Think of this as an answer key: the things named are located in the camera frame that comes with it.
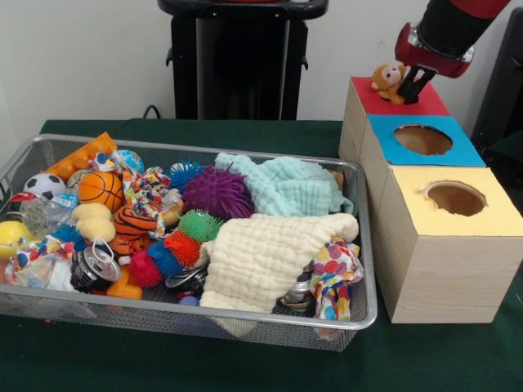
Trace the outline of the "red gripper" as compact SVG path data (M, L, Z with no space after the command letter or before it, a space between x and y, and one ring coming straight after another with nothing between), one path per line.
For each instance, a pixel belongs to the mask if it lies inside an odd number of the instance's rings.
M459 57L441 55L422 43L416 23L406 23L395 45L396 60L410 67L400 85L399 95L419 101L419 94L436 74L447 78L460 77L469 68L474 54L475 48L471 46ZM423 74L417 78L420 68L424 69Z

